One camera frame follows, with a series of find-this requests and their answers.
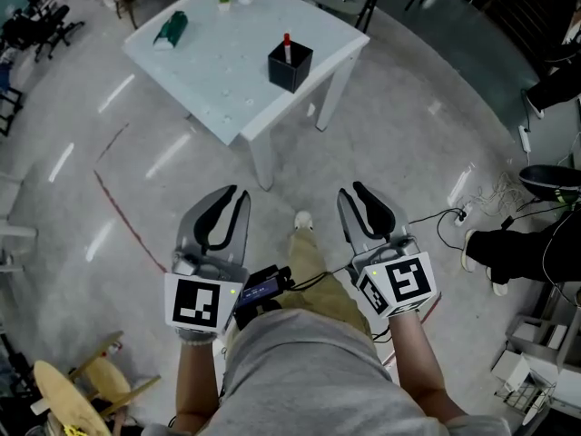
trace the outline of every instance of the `red marker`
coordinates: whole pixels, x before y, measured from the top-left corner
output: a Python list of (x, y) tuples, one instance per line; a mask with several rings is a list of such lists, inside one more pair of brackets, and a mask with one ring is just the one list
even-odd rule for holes
[(291, 64), (291, 36), (284, 33), (284, 58), (287, 64)]

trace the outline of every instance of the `black pants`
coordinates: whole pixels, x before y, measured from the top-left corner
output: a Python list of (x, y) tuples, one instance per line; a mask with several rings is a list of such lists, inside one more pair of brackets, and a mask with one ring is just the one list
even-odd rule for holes
[(572, 63), (552, 73), (527, 90), (530, 103), (537, 110), (566, 102), (581, 94), (581, 56), (572, 58)]
[(506, 284), (512, 278), (548, 282), (543, 271), (543, 253), (559, 225), (545, 256), (545, 270), (553, 282), (581, 280), (581, 212), (564, 213), (558, 222), (540, 233), (476, 231), (470, 237), (467, 256), (489, 266), (492, 282)]

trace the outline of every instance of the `white shoe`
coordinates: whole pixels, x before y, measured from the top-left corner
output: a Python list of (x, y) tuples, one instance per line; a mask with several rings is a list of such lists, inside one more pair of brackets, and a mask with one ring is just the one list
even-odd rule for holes
[(539, 120), (542, 120), (545, 117), (545, 110), (537, 110), (533, 103), (528, 99), (528, 95), (525, 95), (525, 97), (527, 98), (528, 104), (533, 109), (533, 112), (535, 112), (535, 114), (537, 115), (537, 118)]
[[(489, 266), (487, 267), (487, 278), (492, 281), (492, 268)], [(498, 297), (504, 297), (508, 294), (508, 283), (506, 284), (496, 284), (495, 282), (492, 283), (492, 291)]]
[(294, 217), (294, 229), (309, 228), (312, 231), (312, 216), (309, 212), (301, 210)]
[(464, 268), (467, 272), (472, 273), (476, 268), (476, 260), (470, 258), (466, 254), (466, 250), (468, 248), (468, 241), (472, 234), (476, 232), (475, 229), (469, 229), (466, 231), (466, 236), (464, 236), (464, 249), (462, 250), (462, 255), (460, 256), (460, 263), (462, 264), (462, 268)]

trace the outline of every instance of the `black box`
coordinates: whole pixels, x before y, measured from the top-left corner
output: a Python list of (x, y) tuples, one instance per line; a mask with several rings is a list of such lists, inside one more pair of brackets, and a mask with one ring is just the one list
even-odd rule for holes
[(284, 56), (284, 43), (281, 42), (269, 54), (269, 81), (283, 89), (295, 92), (307, 79), (310, 71), (312, 50), (290, 41), (290, 64)]

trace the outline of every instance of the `khaki pants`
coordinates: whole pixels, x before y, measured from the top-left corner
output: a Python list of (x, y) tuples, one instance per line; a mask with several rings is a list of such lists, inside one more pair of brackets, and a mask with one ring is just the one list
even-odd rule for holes
[[(311, 230), (300, 228), (290, 238), (289, 267), (295, 285), (327, 271), (325, 261), (317, 248), (315, 235)], [(274, 300), (283, 309), (308, 310), (348, 323), (371, 339), (371, 329), (367, 318), (359, 311), (357, 303), (349, 297), (345, 288), (332, 274), (325, 276), (305, 291), (285, 291), (274, 297)], [(228, 345), (237, 333), (238, 328), (232, 331)]]

